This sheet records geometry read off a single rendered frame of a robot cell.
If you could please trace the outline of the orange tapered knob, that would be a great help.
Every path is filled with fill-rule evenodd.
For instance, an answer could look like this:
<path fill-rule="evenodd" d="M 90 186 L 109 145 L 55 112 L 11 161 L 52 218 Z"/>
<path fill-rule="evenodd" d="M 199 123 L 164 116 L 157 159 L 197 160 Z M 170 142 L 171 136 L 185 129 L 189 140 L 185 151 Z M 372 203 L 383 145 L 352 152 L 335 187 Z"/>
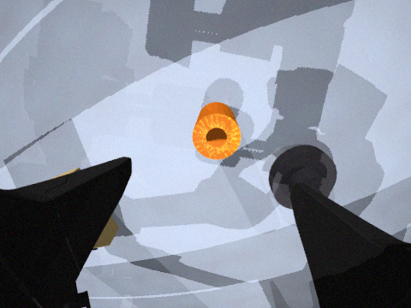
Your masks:
<path fill-rule="evenodd" d="M 203 107 L 193 130 L 193 143 L 203 157 L 226 158 L 240 146 L 240 130 L 229 106 L 211 103 Z"/>

